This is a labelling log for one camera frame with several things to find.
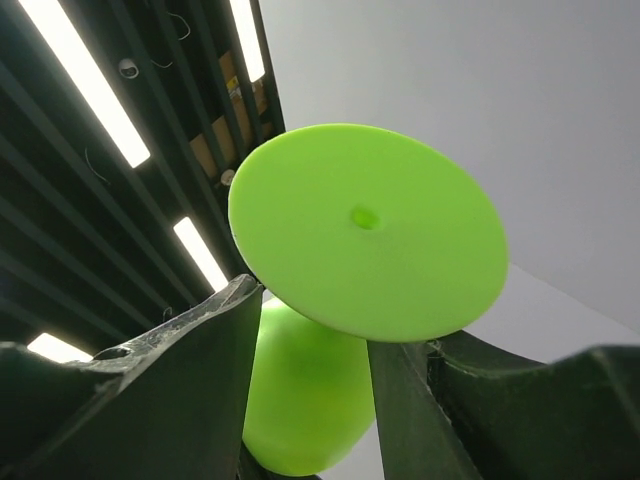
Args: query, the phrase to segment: cardboard box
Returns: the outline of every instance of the cardboard box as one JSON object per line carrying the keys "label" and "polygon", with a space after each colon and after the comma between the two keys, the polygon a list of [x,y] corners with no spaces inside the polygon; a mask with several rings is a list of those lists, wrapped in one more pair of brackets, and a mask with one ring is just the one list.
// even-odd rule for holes
{"label": "cardboard box", "polygon": [[[244,140],[245,147],[249,147],[253,143],[253,132],[251,130],[251,124],[249,122],[249,115],[242,99],[242,93],[240,92],[240,83],[236,76],[235,68],[231,58],[231,52],[225,53],[220,57],[220,67],[222,68],[222,74],[224,81],[227,85],[227,91],[231,98],[231,103],[235,111],[238,123],[240,124],[240,132]],[[258,80],[253,84],[254,98],[258,107],[258,114],[261,115],[267,109],[267,98],[264,91],[262,80]],[[263,135],[269,136],[273,133],[273,124],[267,123],[262,125]],[[233,144],[231,132],[227,125],[227,119],[223,116],[217,118],[212,124],[211,129],[215,135],[220,149],[224,156],[224,162],[229,167],[238,163],[238,152]],[[213,154],[209,150],[204,135],[201,133],[190,142],[193,153],[196,158],[207,172],[210,178],[215,178],[219,173],[216,166]]]}

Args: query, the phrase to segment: black slatted ceiling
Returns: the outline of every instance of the black slatted ceiling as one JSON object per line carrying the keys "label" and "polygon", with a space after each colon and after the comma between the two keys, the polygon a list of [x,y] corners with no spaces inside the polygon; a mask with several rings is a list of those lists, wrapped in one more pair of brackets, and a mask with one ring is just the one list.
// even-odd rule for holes
{"label": "black slatted ceiling", "polygon": [[[228,276],[246,271],[219,183],[228,167],[210,125],[224,115],[241,161],[284,122],[257,1],[262,114],[228,0],[61,4],[151,158],[129,166],[17,0],[0,3],[0,340],[28,343],[47,331],[96,352],[211,293],[173,232],[184,216]],[[229,51],[248,143],[218,63]],[[138,65],[136,79],[118,73],[123,58]],[[267,123],[274,128],[265,138]],[[213,178],[189,143],[200,134],[216,160]]]}

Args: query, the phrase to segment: light fixture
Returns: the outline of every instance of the light fixture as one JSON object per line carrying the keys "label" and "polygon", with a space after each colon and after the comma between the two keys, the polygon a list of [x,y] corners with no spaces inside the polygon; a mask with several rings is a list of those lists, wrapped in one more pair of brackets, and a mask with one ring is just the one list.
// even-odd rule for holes
{"label": "light fixture", "polygon": [[249,71],[249,80],[255,82],[264,75],[264,63],[260,53],[260,43],[256,25],[253,21],[253,12],[249,0],[231,0],[231,11],[236,22],[236,29],[240,37],[240,46],[244,61]]}
{"label": "light fixture", "polygon": [[137,167],[150,157],[109,83],[57,0],[19,0],[124,158]]}
{"label": "light fixture", "polygon": [[183,218],[176,223],[173,230],[213,290],[217,292],[226,287],[229,283],[227,277],[222,273],[220,266],[213,258],[191,219],[189,217]]}
{"label": "light fixture", "polygon": [[88,353],[63,342],[59,338],[43,333],[33,342],[27,345],[27,348],[43,357],[58,363],[66,363],[77,360],[79,362],[89,362],[93,358]]}

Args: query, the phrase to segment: cable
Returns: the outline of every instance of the cable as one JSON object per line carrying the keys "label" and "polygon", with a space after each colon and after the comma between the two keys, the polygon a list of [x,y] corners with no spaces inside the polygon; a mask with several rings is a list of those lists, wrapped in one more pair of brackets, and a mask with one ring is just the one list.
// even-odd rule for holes
{"label": "cable", "polygon": [[185,33],[183,36],[179,37],[178,40],[182,41],[185,38],[187,38],[189,35],[191,35],[191,27],[189,26],[189,24],[187,23],[187,21],[183,17],[181,17],[177,13],[171,13],[169,10],[167,10],[167,14],[171,15],[172,17],[179,18],[180,20],[182,20],[182,23],[184,23],[184,26],[187,27],[187,33]]}
{"label": "cable", "polygon": [[[171,13],[169,10],[167,10],[167,15],[170,15],[172,17],[176,17],[179,18],[180,20],[182,20],[182,23],[184,23],[184,26],[187,27],[187,33],[185,33],[183,36],[178,37],[179,41],[184,40],[185,38],[187,38],[189,35],[191,35],[191,27],[189,26],[189,24],[187,23],[187,21],[184,19],[184,17],[178,15],[177,13]],[[169,68],[171,65],[173,65],[173,62],[169,62],[166,65],[161,65],[158,62],[156,62],[155,60],[151,59],[151,63],[153,63],[156,67],[158,68]]]}
{"label": "cable", "polygon": [[87,161],[87,165],[89,166],[89,169],[93,172],[93,174],[99,179],[101,179],[103,182],[105,182],[107,185],[111,186],[111,182],[106,178],[104,178],[102,175],[100,175],[98,172],[96,172],[94,168],[91,166],[91,162],[89,161],[89,154],[87,153],[87,147],[84,147],[84,159]]}

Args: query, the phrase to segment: green plastic object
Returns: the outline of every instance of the green plastic object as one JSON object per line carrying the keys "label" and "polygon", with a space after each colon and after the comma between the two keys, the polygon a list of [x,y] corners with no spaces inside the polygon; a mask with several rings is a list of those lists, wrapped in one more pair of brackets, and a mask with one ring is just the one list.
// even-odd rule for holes
{"label": "green plastic object", "polygon": [[491,201],[432,148],[330,124],[254,150],[231,185],[236,244],[287,305],[371,340],[410,342],[480,317],[507,275]]}
{"label": "green plastic object", "polygon": [[288,476],[340,461],[375,413],[366,342],[263,305],[243,440],[265,468]]}

